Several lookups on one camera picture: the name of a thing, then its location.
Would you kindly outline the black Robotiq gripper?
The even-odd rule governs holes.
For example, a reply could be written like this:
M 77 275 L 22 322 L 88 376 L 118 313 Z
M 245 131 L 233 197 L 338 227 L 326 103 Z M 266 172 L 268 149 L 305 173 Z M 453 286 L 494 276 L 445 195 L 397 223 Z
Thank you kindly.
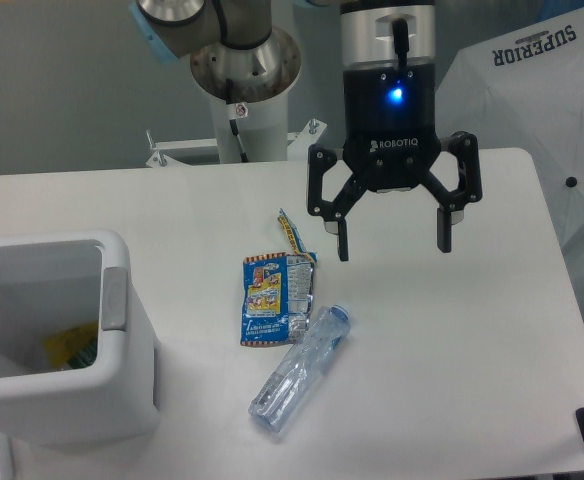
M 346 215 L 366 189 L 410 190 L 418 181 L 407 161 L 431 166 L 440 152 L 434 127 L 435 4 L 432 1 L 344 1 L 340 6 L 346 140 L 343 159 L 353 174 L 333 200 L 323 198 L 325 174 L 337 151 L 308 149 L 306 206 L 334 235 L 338 258 L 349 260 Z M 442 140 L 457 161 L 450 191 L 426 169 L 420 183 L 439 203 L 437 247 L 452 250 L 452 228 L 468 203 L 482 199 L 477 137 L 458 131 Z

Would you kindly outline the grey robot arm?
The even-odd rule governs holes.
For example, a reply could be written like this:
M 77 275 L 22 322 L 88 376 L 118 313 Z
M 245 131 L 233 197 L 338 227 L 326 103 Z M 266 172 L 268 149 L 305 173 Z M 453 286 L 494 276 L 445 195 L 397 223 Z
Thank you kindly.
M 300 52 L 272 22 L 268 1 L 135 1 L 131 14 L 160 59 L 185 57 L 199 87 L 223 108 L 234 161 L 250 162 L 251 107 L 286 93 Z M 308 150 L 308 212 L 348 257 L 346 217 L 366 192 L 426 188 L 436 199 L 437 245 L 482 197 L 478 144 L 435 131 L 435 5 L 344 1 L 340 5 L 345 141 Z

